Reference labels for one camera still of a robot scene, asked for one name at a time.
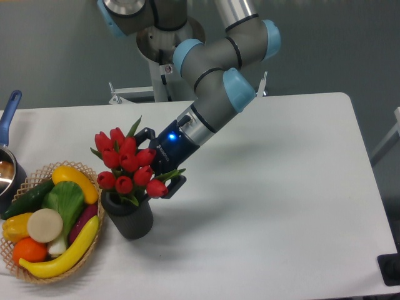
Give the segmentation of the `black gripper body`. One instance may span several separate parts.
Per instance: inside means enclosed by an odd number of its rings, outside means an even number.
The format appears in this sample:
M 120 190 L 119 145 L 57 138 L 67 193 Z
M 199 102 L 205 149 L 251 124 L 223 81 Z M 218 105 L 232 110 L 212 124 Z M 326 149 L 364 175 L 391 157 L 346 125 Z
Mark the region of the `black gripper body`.
M 178 122 L 173 121 L 158 136 L 151 134 L 149 149 L 156 151 L 151 167 L 156 175 L 168 173 L 199 148 L 181 131 Z

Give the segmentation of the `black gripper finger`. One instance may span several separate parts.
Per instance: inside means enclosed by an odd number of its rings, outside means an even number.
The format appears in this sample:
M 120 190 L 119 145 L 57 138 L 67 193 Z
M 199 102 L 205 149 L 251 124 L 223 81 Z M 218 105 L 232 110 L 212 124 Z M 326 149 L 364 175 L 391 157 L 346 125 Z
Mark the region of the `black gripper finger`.
M 155 149 L 156 148 L 156 133 L 153 129 L 145 127 L 140 130 L 137 134 L 134 135 L 136 140 L 136 147 L 139 149 L 140 145 L 144 141 L 149 141 L 149 148 Z
M 186 182 L 186 177 L 183 175 L 169 179 L 169 184 L 166 185 L 159 179 L 152 179 L 146 185 L 146 197 L 148 198 L 163 198 L 170 199 Z

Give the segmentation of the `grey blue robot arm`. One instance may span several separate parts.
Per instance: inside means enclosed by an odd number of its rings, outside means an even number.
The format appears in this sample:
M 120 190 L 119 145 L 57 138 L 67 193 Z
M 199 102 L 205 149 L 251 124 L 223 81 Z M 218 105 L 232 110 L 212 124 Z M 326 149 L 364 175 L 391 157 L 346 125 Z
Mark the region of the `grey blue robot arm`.
M 241 69 L 265 61 L 281 47 L 278 28 L 260 19 L 251 1 L 217 1 L 226 35 L 204 43 L 202 27 L 187 14 L 186 1 L 99 1 L 98 8 L 117 36 L 136 34 L 141 54 L 156 63 L 155 93 L 169 91 L 167 68 L 185 80 L 196 100 L 166 129 L 131 128 L 141 144 L 149 141 L 155 158 L 151 164 L 160 181 L 168 182 L 165 198 L 184 183 L 178 167 L 221 130 L 256 97 Z

